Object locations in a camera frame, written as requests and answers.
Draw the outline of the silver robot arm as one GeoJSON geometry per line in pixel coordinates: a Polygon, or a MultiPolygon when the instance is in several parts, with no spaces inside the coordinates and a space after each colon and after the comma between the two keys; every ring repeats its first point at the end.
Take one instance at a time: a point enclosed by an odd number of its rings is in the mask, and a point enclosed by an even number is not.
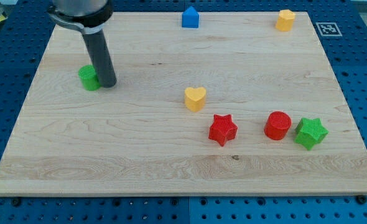
{"type": "Polygon", "coordinates": [[[49,17],[56,25],[82,35],[98,81],[104,88],[117,84],[103,33],[103,26],[113,12],[112,0],[52,0],[47,8],[49,17]]]}

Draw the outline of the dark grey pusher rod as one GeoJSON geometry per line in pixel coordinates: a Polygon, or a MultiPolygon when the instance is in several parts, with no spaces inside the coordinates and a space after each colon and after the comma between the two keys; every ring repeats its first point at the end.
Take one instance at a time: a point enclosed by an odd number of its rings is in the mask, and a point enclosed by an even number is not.
{"type": "Polygon", "coordinates": [[[103,31],[82,36],[100,85],[104,88],[115,86],[117,77],[103,31]]]}

